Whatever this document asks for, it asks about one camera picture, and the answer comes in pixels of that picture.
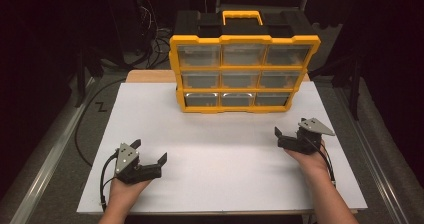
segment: storage case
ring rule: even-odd
[[[303,12],[180,11],[169,59],[183,112],[284,112],[320,45]]]

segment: black cable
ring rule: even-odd
[[[311,144],[316,150],[317,152],[320,154],[320,156],[324,159],[325,164],[327,165],[327,169],[328,169],[328,173],[330,175],[330,179],[331,182],[333,183],[334,187],[336,187],[336,178],[334,177],[334,170],[333,170],[333,164],[331,163],[331,159],[330,159],[330,155],[327,152],[327,149],[324,147],[324,145],[321,143],[320,146],[324,147],[325,153],[327,155],[324,155],[324,153],[322,153],[322,151],[317,148],[314,143],[307,137],[304,137],[305,140],[307,140],[309,142],[309,144]]]
[[[106,211],[106,207],[107,207],[107,204],[106,204],[106,197],[105,197],[105,195],[103,194],[103,190],[104,190],[104,188],[105,188],[105,185],[107,184],[107,182],[103,184],[103,182],[104,182],[104,178],[105,178],[105,172],[106,172],[106,168],[107,168],[107,166],[109,165],[109,163],[110,163],[113,159],[115,159],[115,158],[117,158],[117,157],[118,157],[118,152],[119,152],[119,149],[117,149],[117,150],[115,151],[115,153],[114,153],[112,156],[110,156],[110,157],[109,157],[109,159],[107,159],[107,161],[106,161],[105,165],[103,166],[102,174],[101,174],[101,176],[100,176],[100,203],[102,204],[103,212],[104,212],[104,211]]]
[[[112,82],[112,83],[109,83],[109,84],[107,84],[106,86],[102,87],[99,91],[97,91],[97,93],[96,93],[96,94],[94,94],[94,96],[93,96],[93,97],[90,99],[90,101],[88,102],[87,106],[85,107],[84,111],[82,112],[81,117],[79,118],[78,123],[77,123],[77,125],[76,125],[75,133],[74,133],[74,142],[75,142],[75,147],[77,148],[77,151],[78,151],[79,156],[80,156],[80,157],[82,158],[82,160],[83,160],[85,163],[87,163],[87,165],[89,165],[90,167],[92,167],[92,166],[93,166],[93,164],[91,164],[91,163],[90,163],[90,162],[89,162],[89,161],[88,161],[88,160],[84,157],[83,153],[81,152],[81,150],[80,150],[80,148],[79,148],[79,144],[78,144],[78,131],[79,131],[79,128],[80,128],[80,126],[81,126],[81,122],[82,122],[82,120],[83,120],[83,118],[84,118],[84,116],[85,116],[85,113],[87,112],[88,107],[89,107],[89,106],[90,106],[90,104],[93,102],[94,98],[96,98],[96,97],[97,97],[97,95],[99,95],[99,94],[100,94],[100,92],[102,92],[104,89],[106,89],[106,88],[108,88],[108,87],[112,86],[113,84],[116,84],[116,83],[119,83],[119,82],[122,82],[122,81],[125,81],[125,78],[123,78],[123,79],[119,79],[119,80],[114,81],[114,82]]]
[[[105,182],[105,184],[103,184],[103,190],[104,190],[104,188],[106,187],[106,185],[109,183],[109,182],[111,182],[113,179],[115,179],[116,177],[112,177],[111,179],[109,179],[109,180],[107,180],[106,182]]]

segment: hand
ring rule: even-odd
[[[109,203],[100,223],[124,223],[131,208],[140,193],[150,184],[151,180],[128,185],[118,179],[113,179]]]
[[[321,140],[321,143],[323,146],[325,145],[324,140]],[[321,152],[325,153],[323,147],[321,147],[320,149]],[[328,177],[327,165],[318,152],[306,155],[288,149],[284,150],[287,152],[287,154],[289,154],[297,162],[299,162],[299,165],[303,173],[306,175],[308,181],[310,181],[311,178],[315,178],[322,175],[326,175]]]

